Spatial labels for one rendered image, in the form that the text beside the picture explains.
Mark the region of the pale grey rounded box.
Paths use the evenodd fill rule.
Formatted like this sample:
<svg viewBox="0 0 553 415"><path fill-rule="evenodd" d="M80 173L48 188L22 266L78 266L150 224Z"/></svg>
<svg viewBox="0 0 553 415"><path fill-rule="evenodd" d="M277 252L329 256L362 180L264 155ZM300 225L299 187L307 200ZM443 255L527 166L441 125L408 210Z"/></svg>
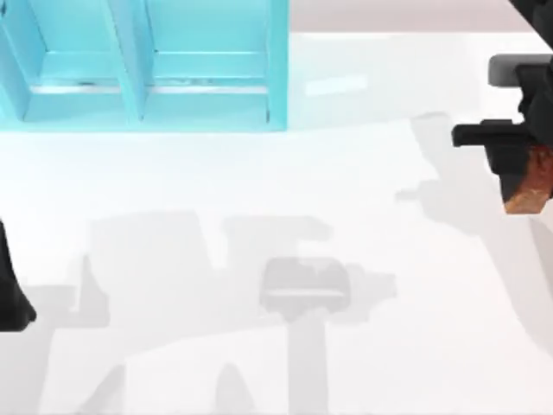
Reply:
<svg viewBox="0 0 553 415"><path fill-rule="evenodd" d="M488 83L496 87L520 86L518 67L546 66L551 58L551 54L496 54L488 62Z"/></svg>

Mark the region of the light blue rack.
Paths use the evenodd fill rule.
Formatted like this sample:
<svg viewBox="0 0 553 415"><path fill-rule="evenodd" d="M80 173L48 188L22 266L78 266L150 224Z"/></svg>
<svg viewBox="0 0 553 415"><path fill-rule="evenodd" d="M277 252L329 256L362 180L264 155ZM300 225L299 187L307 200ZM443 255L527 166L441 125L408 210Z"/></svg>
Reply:
<svg viewBox="0 0 553 415"><path fill-rule="evenodd" d="M0 0L0 131L283 131L290 0Z"/></svg>

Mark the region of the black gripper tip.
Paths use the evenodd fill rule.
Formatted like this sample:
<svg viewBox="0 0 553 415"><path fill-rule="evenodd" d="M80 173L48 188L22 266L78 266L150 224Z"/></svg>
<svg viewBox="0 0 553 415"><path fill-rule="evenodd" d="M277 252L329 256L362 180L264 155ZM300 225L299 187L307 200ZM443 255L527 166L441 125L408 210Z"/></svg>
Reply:
<svg viewBox="0 0 553 415"><path fill-rule="evenodd" d="M0 333L22 332L36 318L35 308L17 281L5 227L0 220Z"/></svg>

